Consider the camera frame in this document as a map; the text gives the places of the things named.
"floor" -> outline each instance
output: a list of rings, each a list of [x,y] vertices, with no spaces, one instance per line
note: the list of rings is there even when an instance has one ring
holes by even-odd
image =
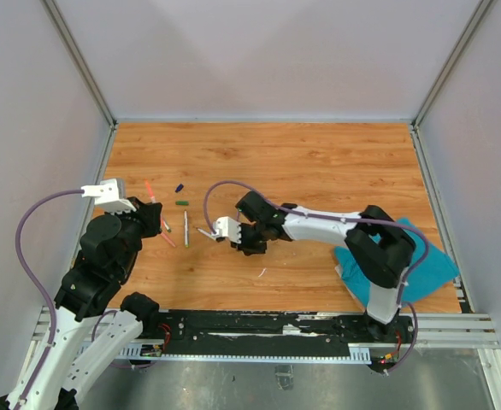
[[[277,203],[333,212],[375,204],[406,216],[441,246],[416,155],[403,124],[121,124],[105,178],[125,179],[127,195],[148,201],[150,181],[173,231],[144,242],[133,274],[112,301],[139,291],[163,308],[360,311],[338,274],[331,245],[277,241],[243,256],[200,234],[203,196],[215,182],[246,182]],[[180,193],[174,189],[184,184]],[[235,215],[245,190],[216,189],[210,218]],[[188,207],[176,206],[187,200]],[[190,247],[184,246],[184,210]],[[419,312],[460,312],[451,284],[417,303]]]
[[[494,409],[472,349],[413,353],[389,378],[366,366],[333,364],[166,361],[146,371],[110,368],[79,405],[81,410]]]

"blue towel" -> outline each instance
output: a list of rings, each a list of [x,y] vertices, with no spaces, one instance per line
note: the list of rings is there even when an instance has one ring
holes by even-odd
[[[413,226],[406,218],[398,220],[399,223]],[[423,254],[425,245],[414,232],[406,231],[416,243],[416,251],[412,255],[412,263]],[[380,240],[380,236],[374,238],[375,242]],[[342,266],[342,280],[347,289],[363,304],[368,305],[370,293],[370,281],[364,276],[361,268],[346,248],[336,248],[334,250],[336,259]],[[417,302],[426,296],[431,295],[446,282],[459,275],[457,266],[439,248],[430,243],[429,255],[409,276],[409,285],[404,289],[404,302]]]

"wooden tabletop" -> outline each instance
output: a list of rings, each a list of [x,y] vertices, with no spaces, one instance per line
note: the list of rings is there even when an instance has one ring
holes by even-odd
[[[121,124],[105,175],[114,177],[125,179],[128,196],[145,202],[144,180],[150,181],[177,247],[160,237],[146,239],[112,307],[138,291],[162,308],[361,310],[334,271],[332,245],[276,241],[268,243],[265,255],[244,256],[229,243],[215,243],[197,232],[196,227],[207,230],[205,191],[223,179],[246,182],[279,204],[332,212],[379,205],[394,219],[408,217],[440,246],[402,124]],[[185,187],[175,193],[180,183]],[[218,187],[210,198],[210,218],[234,216],[235,203],[245,193],[233,185]],[[177,200],[190,206],[177,206]],[[190,219],[189,248],[184,246],[184,210]],[[416,307],[460,312],[451,284]]]

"white wall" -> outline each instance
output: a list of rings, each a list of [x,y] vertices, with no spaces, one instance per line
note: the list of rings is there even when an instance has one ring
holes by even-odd
[[[476,307],[501,342],[501,1],[421,126]]]
[[[90,181],[108,127],[38,0],[0,0],[0,395],[21,370],[43,300],[19,266],[14,235],[38,199]],[[55,293],[72,255],[82,199],[29,220],[23,250]]]
[[[478,0],[58,0],[131,119],[411,119]]]

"red wire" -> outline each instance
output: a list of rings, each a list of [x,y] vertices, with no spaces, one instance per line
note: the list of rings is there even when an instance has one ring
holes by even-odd
[[[395,336],[397,336],[397,350],[391,352],[390,353],[391,356],[398,354],[398,352],[400,352],[400,350],[401,350],[401,345],[403,344],[403,338],[401,337],[401,334],[399,331],[395,331]]]
[[[165,323],[161,323],[160,326],[165,331],[165,340],[163,341],[163,351],[165,351],[165,348],[171,340],[171,328]]]

